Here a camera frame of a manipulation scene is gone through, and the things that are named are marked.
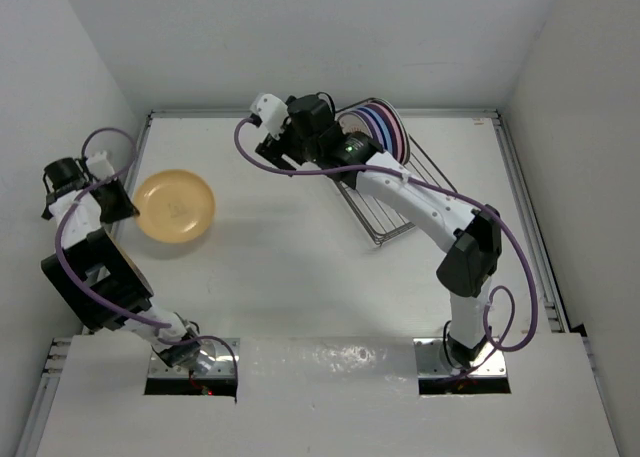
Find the white plate orange sunburst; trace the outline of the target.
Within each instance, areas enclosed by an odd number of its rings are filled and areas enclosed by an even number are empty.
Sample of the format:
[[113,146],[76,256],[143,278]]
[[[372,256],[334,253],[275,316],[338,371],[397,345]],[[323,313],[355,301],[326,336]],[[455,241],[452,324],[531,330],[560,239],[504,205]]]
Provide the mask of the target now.
[[346,134],[361,132],[367,136],[370,135],[366,121],[355,112],[345,112],[341,114],[338,118],[338,122]]

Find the yellow plastic plate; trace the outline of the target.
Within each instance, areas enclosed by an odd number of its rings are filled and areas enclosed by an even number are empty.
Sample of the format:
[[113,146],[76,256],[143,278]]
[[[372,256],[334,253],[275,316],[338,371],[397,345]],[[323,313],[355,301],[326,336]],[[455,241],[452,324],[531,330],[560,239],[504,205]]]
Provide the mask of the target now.
[[201,237],[211,226],[216,200],[206,181],[197,174],[170,169],[149,176],[133,196],[138,209],[135,222],[149,238],[183,244]]

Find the purple plastic plate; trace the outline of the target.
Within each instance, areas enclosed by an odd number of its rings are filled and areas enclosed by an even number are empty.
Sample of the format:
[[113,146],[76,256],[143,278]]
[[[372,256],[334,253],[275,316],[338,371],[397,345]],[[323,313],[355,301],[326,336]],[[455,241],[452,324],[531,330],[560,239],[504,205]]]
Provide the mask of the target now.
[[377,141],[381,146],[385,144],[384,136],[381,133],[376,121],[366,112],[361,110],[352,110],[351,114],[359,121],[359,129]]

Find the blue plastic plate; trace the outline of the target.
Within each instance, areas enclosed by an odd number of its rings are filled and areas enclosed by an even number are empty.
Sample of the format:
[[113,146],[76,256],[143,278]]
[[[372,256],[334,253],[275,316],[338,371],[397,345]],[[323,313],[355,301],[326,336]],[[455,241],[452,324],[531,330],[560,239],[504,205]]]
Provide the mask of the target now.
[[372,108],[369,105],[365,105],[361,108],[372,117],[378,125],[381,135],[384,138],[384,147],[389,153],[393,153],[396,150],[395,138],[392,136],[391,128],[389,127],[388,119],[377,108]]

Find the pink plastic plate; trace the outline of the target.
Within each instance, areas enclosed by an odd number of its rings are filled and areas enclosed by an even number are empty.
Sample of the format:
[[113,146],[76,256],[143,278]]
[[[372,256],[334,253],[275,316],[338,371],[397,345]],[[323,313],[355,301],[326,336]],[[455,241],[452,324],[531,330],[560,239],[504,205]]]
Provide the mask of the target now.
[[401,156],[401,152],[402,152],[402,150],[403,150],[403,145],[402,145],[402,141],[401,141],[401,136],[400,136],[400,134],[399,134],[399,127],[398,127],[398,124],[396,123],[396,121],[395,121],[395,119],[394,119],[394,116],[393,116],[389,111],[387,111],[387,113],[391,116],[392,122],[393,122],[393,124],[395,125],[395,128],[396,128],[396,136],[397,136],[397,138],[398,138],[398,146],[399,146],[399,150],[397,151],[397,157],[396,157],[396,160],[397,160],[397,158]]

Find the white plate green rim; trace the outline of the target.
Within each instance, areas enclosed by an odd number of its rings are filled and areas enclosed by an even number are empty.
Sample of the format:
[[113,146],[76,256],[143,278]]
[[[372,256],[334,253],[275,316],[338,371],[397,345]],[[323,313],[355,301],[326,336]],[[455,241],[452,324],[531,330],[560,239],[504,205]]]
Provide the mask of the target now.
[[399,113],[397,112],[397,110],[387,100],[381,99],[381,98],[375,98],[374,102],[377,104],[380,104],[387,111],[389,111],[394,116],[394,119],[398,124],[399,134],[401,136],[401,141],[403,145],[403,150],[401,152],[401,156],[397,158],[397,161],[405,165],[406,163],[409,162],[409,159],[411,157],[411,149],[410,149],[410,142],[409,142],[410,134],[407,132],[404,122],[400,117]]

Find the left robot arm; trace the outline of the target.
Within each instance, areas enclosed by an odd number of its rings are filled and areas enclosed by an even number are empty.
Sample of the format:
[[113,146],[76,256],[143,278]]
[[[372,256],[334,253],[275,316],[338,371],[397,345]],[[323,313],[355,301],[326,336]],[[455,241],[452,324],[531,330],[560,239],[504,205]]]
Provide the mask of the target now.
[[139,214],[113,174],[104,152],[44,168],[42,218],[53,219],[62,231],[67,264],[52,254],[41,269],[88,330],[131,332],[167,367],[192,371],[201,351],[193,326],[152,303],[149,282],[105,227]]

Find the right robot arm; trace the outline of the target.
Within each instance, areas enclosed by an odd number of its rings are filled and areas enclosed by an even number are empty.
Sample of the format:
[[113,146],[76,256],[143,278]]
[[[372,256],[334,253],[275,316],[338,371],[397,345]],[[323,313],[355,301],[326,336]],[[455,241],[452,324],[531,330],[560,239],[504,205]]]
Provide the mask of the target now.
[[392,111],[368,112],[363,123],[348,127],[317,95],[281,100],[260,94],[251,113],[268,133],[258,155],[280,170],[305,163],[331,170],[332,180],[395,210],[443,251],[436,276],[450,293],[447,349],[461,368],[470,368],[487,343],[483,312],[502,252],[491,213],[410,183],[403,164],[409,144]]

